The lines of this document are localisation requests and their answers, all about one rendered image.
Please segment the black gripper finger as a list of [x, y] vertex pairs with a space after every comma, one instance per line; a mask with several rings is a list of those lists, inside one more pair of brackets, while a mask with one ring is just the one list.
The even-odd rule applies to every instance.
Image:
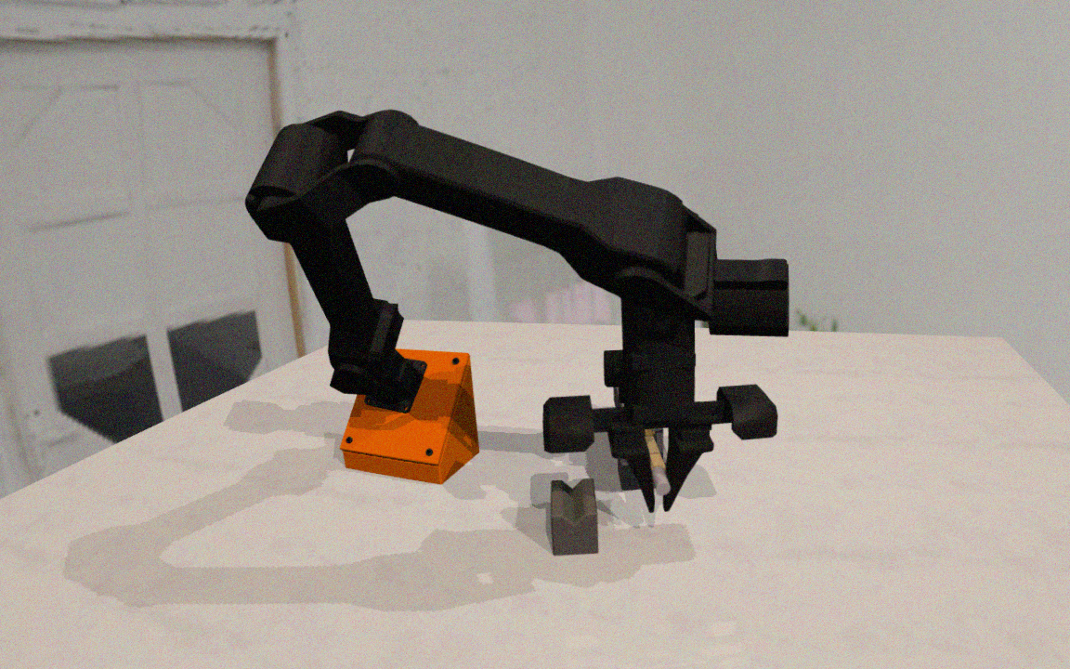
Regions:
[[649, 460], [649, 448], [646, 444], [646, 437], [643, 435], [643, 446], [642, 448], [621, 448], [613, 450], [612, 439], [610, 436], [610, 448], [611, 456], [613, 458], [623, 458], [627, 460], [630, 469], [635, 473], [635, 477], [640, 482], [640, 490], [643, 493], [643, 498], [646, 501], [646, 507], [648, 507], [649, 513], [655, 511], [655, 498], [654, 498], [654, 484], [653, 478], [651, 478], [651, 460]]
[[671, 484], [670, 492], [663, 495], [663, 510], [670, 512], [672, 503], [678, 498], [681, 486], [685, 483], [692, 467], [702, 453], [713, 452], [712, 439], [688, 440], [681, 443], [678, 432], [675, 427], [668, 431], [668, 453], [666, 463], [666, 476]]

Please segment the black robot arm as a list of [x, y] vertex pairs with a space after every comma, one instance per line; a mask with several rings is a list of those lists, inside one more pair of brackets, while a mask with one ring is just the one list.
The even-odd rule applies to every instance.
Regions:
[[330, 322], [330, 387], [368, 406], [409, 413], [427, 370], [398, 354], [404, 318], [372, 299], [346, 223], [391, 196], [559, 253], [620, 297], [624, 337], [679, 340], [696, 321], [710, 335], [789, 337], [788, 261], [717, 259], [716, 228], [670, 191], [564, 177], [404, 111], [331, 111], [279, 131], [244, 204], [268, 240], [292, 246]]

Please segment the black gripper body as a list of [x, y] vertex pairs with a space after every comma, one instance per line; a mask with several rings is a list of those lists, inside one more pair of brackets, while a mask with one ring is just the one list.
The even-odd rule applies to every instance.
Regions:
[[586, 452], [594, 434], [613, 450], [642, 448], [646, 429], [673, 428], [681, 443], [710, 439], [710, 425], [732, 423], [743, 439], [771, 438], [777, 409], [759, 385], [718, 387], [716, 401], [696, 401], [696, 335], [635, 340], [621, 335], [624, 407], [592, 408], [591, 397], [553, 397], [542, 405], [548, 453]]

